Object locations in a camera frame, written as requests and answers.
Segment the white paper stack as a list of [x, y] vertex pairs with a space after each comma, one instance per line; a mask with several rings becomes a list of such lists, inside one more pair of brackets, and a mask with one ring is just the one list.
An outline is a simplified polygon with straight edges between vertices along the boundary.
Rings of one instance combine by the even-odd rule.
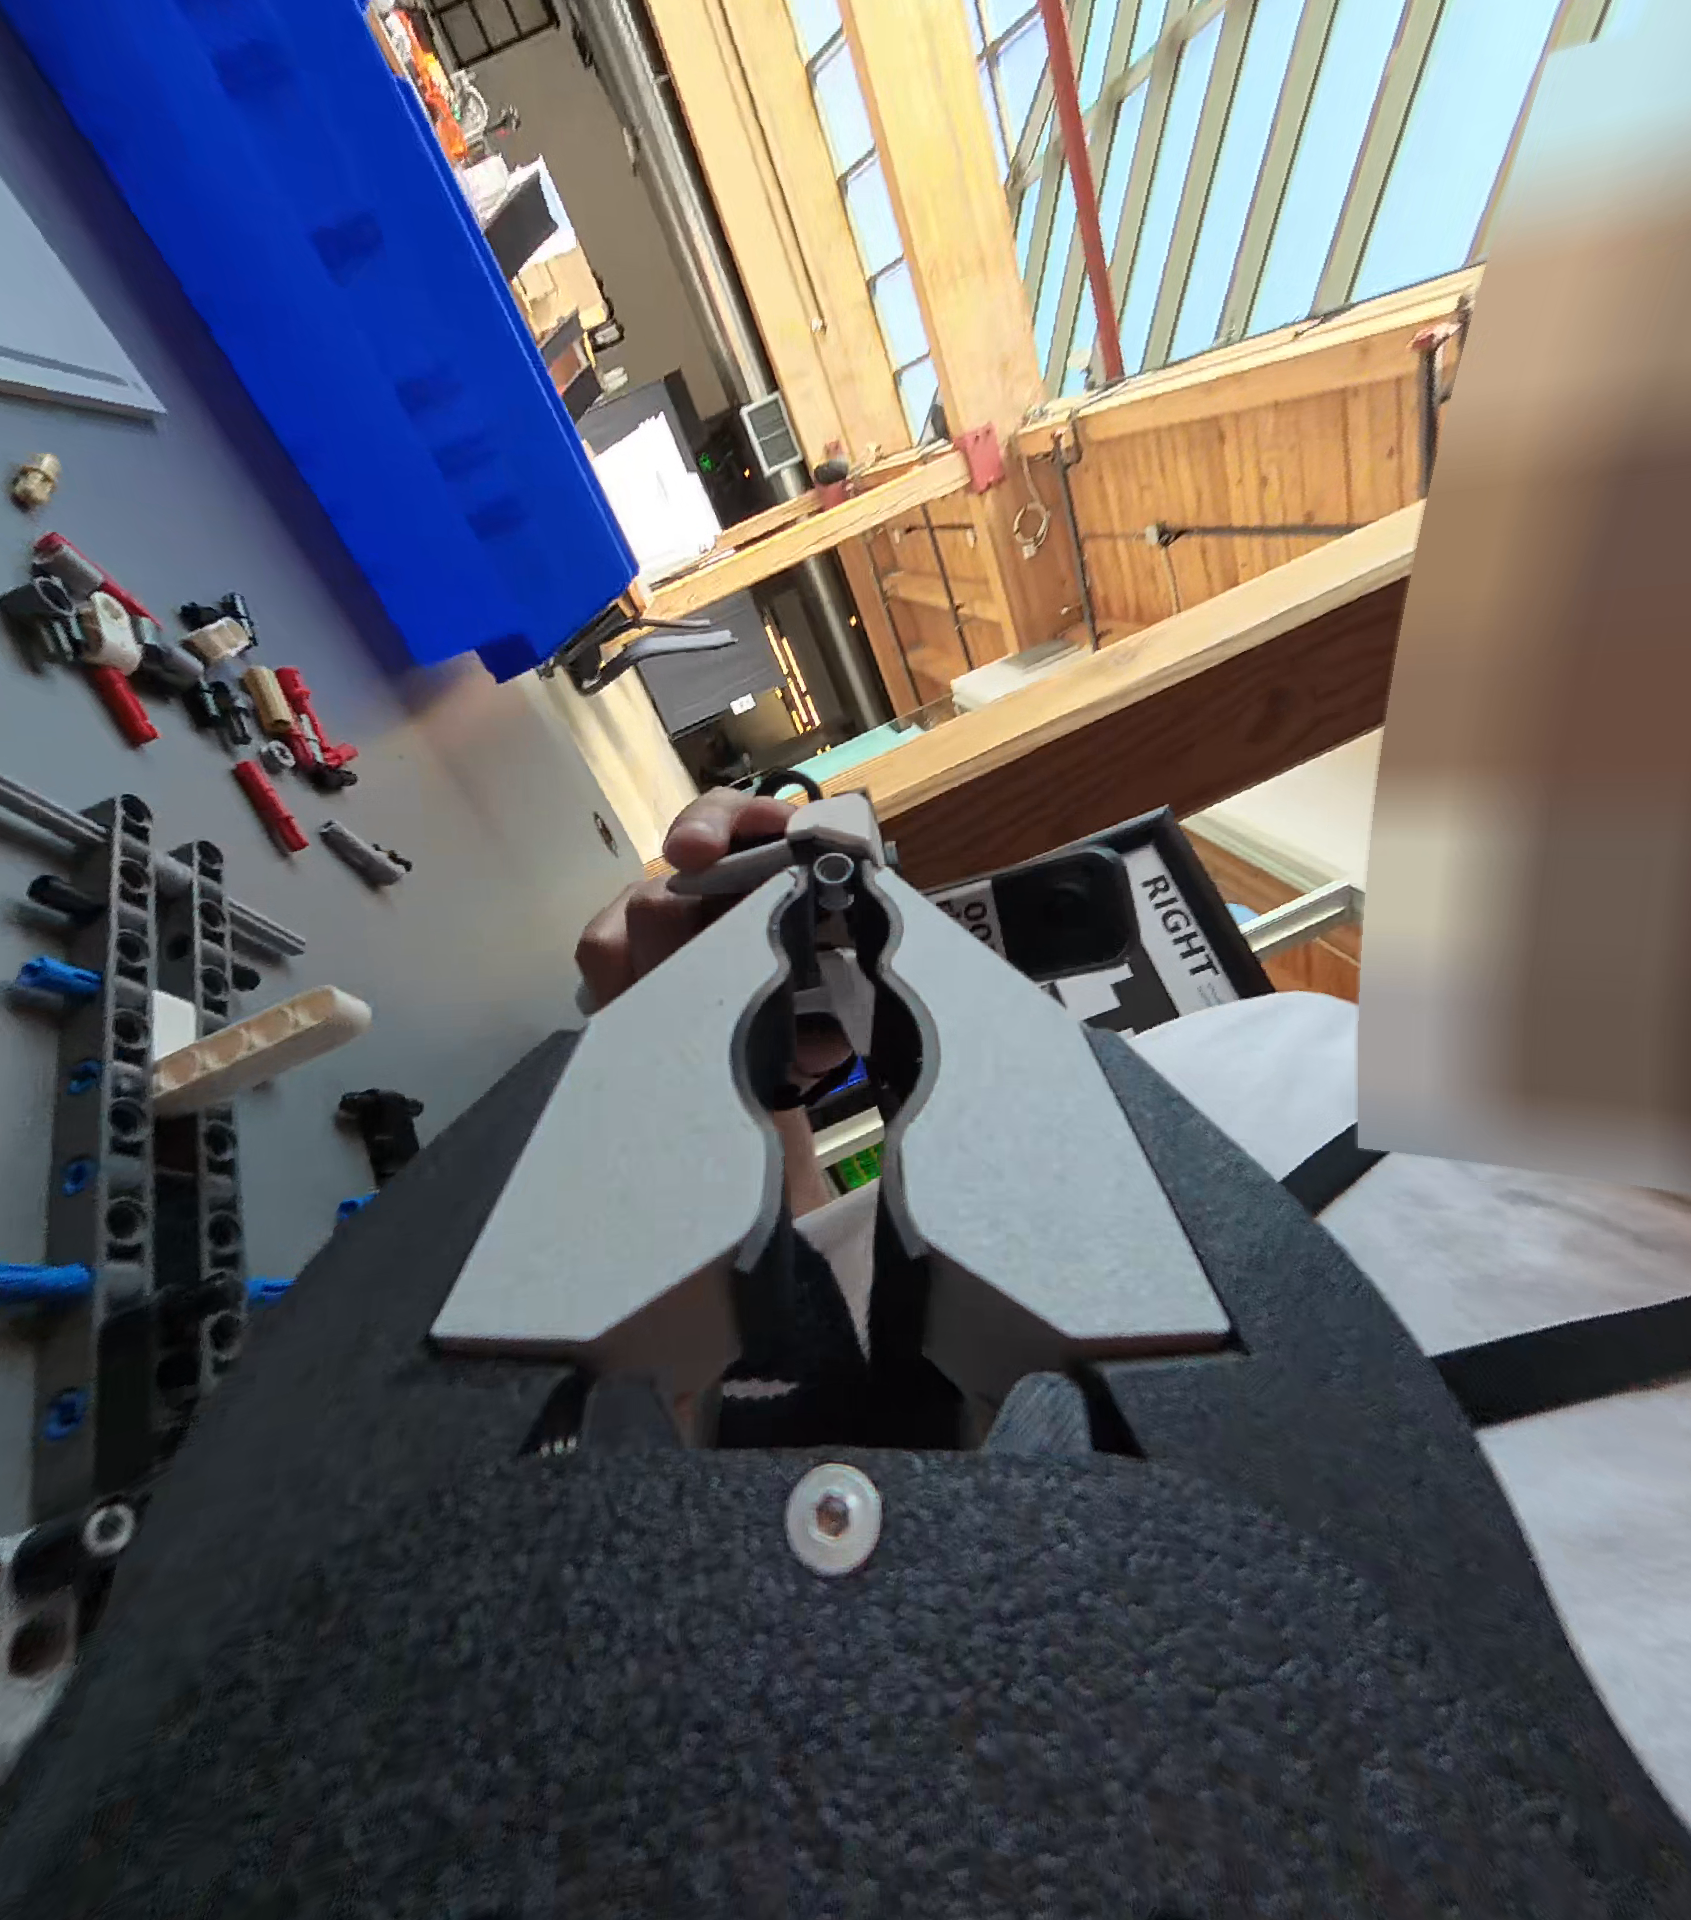
[[576, 429], [646, 587], [714, 553], [722, 527], [698, 466], [700, 421], [680, 377], [600, 397]]

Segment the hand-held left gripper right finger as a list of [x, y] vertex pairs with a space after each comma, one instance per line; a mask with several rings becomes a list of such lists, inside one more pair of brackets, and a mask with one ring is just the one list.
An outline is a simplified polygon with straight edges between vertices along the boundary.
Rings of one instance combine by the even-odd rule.
[[865, 872], [865, 952], [901, 1325], [967, 1437], [1029, 1376], [1223, 1352], [1231, 1319], [1097, 1037], [887, 868]]

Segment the blue plastic bin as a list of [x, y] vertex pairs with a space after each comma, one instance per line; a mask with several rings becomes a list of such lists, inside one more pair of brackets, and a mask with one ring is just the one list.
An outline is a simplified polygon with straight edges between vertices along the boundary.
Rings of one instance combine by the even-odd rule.
[[366, 7], [0, 11], [404, 656], [506, 683], [604, 636], [632, 548]]

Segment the aluminium profile bar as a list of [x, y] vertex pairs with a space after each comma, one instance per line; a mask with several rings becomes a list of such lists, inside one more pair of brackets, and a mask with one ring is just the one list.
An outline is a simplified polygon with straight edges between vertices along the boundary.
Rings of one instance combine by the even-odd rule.
[[1351, 881], [1333, 881], [1239, 922], [1247, 949], [1269, 962], [1295, 949], [1309, 949], [1341, 930], [1363, 924], [1365, 896]]

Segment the wooden ledge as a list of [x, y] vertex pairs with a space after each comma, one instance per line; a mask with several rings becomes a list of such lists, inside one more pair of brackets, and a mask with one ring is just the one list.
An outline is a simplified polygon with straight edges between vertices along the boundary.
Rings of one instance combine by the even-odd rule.
[[1195, 814], [1385, 727], [1421, 501], [1075, 656], [823, 784], [905, 877], [959, 882], [1149, 811]]

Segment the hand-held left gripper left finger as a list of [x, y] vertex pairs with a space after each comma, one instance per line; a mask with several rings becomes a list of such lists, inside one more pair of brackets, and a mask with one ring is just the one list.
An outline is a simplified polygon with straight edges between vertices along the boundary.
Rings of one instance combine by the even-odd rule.
[[432, 1322], [440, 1352], [644, 1380], [688, 1446], [714, 1441], [734, 1284], [781, 1213], [756, 1046], [787, 1037], [807, 896], [760, 882], [588, 1020]]

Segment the black lego connector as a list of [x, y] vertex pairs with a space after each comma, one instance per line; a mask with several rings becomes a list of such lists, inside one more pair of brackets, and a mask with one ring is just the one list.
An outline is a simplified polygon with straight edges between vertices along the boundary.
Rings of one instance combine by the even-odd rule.
[[386, 1188], [422, 1153], [418, 1120], [426, 1115], [420, 1099], [392, 1088], [344, 1093], [336, 1120], [360, 1140], [376, 1188]]

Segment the red pipe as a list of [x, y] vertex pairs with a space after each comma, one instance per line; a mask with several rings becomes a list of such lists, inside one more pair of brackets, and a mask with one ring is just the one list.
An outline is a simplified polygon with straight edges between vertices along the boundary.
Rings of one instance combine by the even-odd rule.
[[1039, 12], [1047, 36], [1049, 85], [1057, 119], [1057, 134], [1067, 177], [1073, 187], [1083, 275], [1093, 300], [1095, 345], [1097, 358], [1101, 363], [1101, 381], [1105, 386], [1113, 386], [1123, 381], [1125, 371], [1117, 337], [1117, 313], [1111, 292], [1109, 267], [1101, 244], [1097, 177], [1093, 172], [1093, 159], [1077, 92], [1077, 76], [1073, 71], [1069, 16], [1063, 2], [1041, 2]]

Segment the pile of small lego pieces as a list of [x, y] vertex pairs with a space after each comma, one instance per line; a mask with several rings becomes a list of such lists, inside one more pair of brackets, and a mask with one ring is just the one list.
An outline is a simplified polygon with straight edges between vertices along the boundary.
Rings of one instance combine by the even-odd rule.
[[248, 600], [232, 590], [186, 603], [170, 631], [112, 573], [60, 534], [32, 542], [24, 582], [0, 596], [0, 621], [42, 663], [80, 674], [132, 750], [158, 743], [146, 698], [184, 711], [232, 757], [234, 782], [282, 854], [328, 848], [364, 884], [386, 891], [412, 861], [342, 821], [306, 828], [286, 799], [298, 781], [338, 799], [358, 781], [358, 753], [332, 735], [304, 672], [256, 661]]

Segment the black cabinet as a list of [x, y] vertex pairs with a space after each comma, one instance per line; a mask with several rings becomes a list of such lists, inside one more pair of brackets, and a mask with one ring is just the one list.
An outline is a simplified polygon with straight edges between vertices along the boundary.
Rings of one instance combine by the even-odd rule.
[[698, 619], [732, 644], [634, 670], [698, 788], [801, 764], [855, 732], [801, 588], [754, 588]]

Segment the grey lego pin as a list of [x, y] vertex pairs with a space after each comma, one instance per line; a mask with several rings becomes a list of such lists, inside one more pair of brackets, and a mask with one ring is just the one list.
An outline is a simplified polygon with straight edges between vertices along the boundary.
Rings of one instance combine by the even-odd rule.
[[837, 848], [819, 852], [809, 865], [815, 969], [811, 993], [817, 996], [813, 1004], [861, 1046], [871, 989], [857, 955], [857, 868], [857, 859]]

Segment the grey lego beam assembly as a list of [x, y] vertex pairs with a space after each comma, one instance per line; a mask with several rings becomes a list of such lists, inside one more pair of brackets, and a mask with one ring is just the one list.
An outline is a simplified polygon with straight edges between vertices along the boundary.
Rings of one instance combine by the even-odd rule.
[[0, 1787], [76, 1674], [154, 1481], [238, 1362], [254, 1303], [236, 1095], [350, 1045], [372, 1011], [318, 989], [234, 1020], [304, 942], [228, 896], [224, 852], [172, 852], [122, 792], [72, 812], [0, 774], [0, 811], [66, 875], [28, 900], [58, 955], [14, 990], [58, 1020], [42, 1261], [0, 1261], [0, 1330], [34, 1354], [30, 1523], [0, 1537]]

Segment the wooden roof beam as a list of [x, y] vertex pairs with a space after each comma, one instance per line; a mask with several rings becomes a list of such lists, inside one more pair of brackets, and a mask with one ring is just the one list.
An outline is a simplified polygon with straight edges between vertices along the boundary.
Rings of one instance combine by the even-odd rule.
[[963, 7], [845, 2], [841, 16], [947, 427], [991, 427], [1005, 447], [1043, 375]]

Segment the large factory window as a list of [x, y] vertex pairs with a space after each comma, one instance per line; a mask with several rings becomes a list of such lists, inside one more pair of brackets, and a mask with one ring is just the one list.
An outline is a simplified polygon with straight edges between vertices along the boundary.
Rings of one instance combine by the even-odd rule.
[[[1549, 57], [1597, 2], [1065, 4], [1125, 375], [1323, 321], [1483, 261]], [[941, 381], [841, 4], [783, 4], [911, 444]], [[1039, 4], [959, 4], [1033, 363], [1109, 385]]]

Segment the person's right hand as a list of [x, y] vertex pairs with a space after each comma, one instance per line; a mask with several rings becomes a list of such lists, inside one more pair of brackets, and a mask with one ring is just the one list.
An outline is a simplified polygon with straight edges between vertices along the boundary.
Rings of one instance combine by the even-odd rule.
[[[795, 807], [776, 796], [714, 788], [688, 804], [666, 833], [664, 859], [674, 877], [700, 875], [734, 850], [780, 841]], [[582, 930], [574, 964], [586, 1017], [602, 1012], [646, 974], [686, 949], [732, 902], [674, 892], [666, 877], [646, 877], [604, 906]]]

